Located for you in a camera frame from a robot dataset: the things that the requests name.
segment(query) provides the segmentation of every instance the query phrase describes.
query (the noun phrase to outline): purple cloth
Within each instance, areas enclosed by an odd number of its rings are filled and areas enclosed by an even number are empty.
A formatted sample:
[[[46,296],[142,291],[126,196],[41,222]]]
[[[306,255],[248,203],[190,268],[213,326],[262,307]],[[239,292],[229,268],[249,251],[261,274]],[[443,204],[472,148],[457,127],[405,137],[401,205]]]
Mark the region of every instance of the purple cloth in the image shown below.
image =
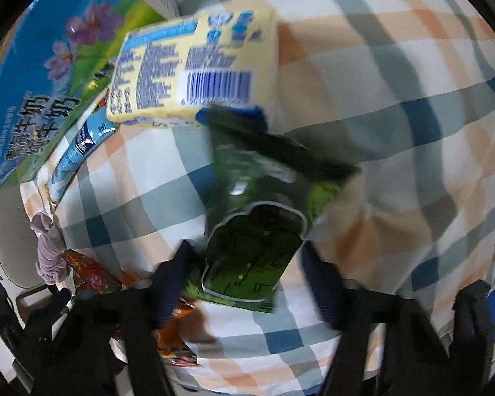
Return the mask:
[[[68,265],[61,257],[66,244],[61,232],[53,224],[51,217],[37,213],[31,220],[31,229],[38,236],[38,260],[35,266],[37,273],[49,285],[60,283],[68,276]]]

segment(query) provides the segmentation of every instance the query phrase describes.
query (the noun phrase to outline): plaid tablecloth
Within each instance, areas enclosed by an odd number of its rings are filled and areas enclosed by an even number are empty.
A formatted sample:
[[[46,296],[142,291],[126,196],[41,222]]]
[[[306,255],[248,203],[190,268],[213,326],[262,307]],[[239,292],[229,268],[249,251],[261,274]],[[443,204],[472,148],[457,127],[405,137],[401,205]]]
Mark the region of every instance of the plaid tablecloth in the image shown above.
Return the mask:
[[[346,276],[412,288],[436,329],[450,330],[459,289],[478,278],[495,286],[495,34],[479,13],[467,0],[177,2],[184,15],[275,8],[270,129],[362,170],[312,238]],[[21,187],[30,216],[44,210],[40,186],[58,157]],[[80,168],[56,219],[69,248],[146,274],[203,233],[212,182],[205,130],[124,126]],[[187,338],[202,367],[175,369],[183,385],[299,396],[322,382],[337,337],[296,260],[275,314],[199,309],[202,332]]]

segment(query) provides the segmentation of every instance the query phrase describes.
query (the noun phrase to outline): blue toothpaste tube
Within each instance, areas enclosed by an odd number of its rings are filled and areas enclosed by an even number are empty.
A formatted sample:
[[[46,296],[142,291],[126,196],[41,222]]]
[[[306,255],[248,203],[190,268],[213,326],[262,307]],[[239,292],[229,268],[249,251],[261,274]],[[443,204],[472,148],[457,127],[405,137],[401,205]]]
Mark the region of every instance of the blue toothpaste tube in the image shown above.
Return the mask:
[[[116,124],[106,117],[106,102],[103,98],[79,129],[48,181],[46,193],[53,209],[61,201],[81,164],[99,144],[116,132],[116,129]]]

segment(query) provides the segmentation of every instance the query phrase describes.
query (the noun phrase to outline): green grass print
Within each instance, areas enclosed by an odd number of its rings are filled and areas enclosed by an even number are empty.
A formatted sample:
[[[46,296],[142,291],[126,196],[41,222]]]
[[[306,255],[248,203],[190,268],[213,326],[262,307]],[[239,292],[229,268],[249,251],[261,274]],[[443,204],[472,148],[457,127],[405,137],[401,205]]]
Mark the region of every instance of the green grass print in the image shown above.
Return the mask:
[[[125,19],[124,26],[115,32],[115,39],[111,42],[99,41],[92,45],[79,45],[77,47],[78,58],[73,66],[73,80],[68,95],[78,96],[81,103],[66,118],[61,130],[51,139],[44,153],[26,157],[8,178],[4,186],[33,180],[67,130],[77,121],[95,97],[109,85],[109,79],[99,79],[95,82],[91,80],[93,75],[105,66],[109,58],[119,55],[119,49],[123,44],[127,31],[166,20],[165,17],[142,0],[121,0],[113,11],[124,15]]]

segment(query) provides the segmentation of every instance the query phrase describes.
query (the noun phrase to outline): purple flower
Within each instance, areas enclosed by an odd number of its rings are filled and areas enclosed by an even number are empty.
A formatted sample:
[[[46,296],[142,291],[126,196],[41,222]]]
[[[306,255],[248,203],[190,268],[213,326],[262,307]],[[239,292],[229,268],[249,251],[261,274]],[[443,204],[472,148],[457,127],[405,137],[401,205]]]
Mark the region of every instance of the purple flower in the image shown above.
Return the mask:
[[[77,59],[77,54],[68,49],[66,43],[56,41],[53,43],[53,53],[55,56],[48,59],[43,65],[49,71],[48,79],[57,80],[66,74]]]
[[[72,16],[66,22],[66,37],[81,45],[92,45],[95,40],[109,42],[114,39],[115,29],[124,24],[124,16],[112,13],[112,5],[108,2],[92,4],[84,13],[85,19]]]

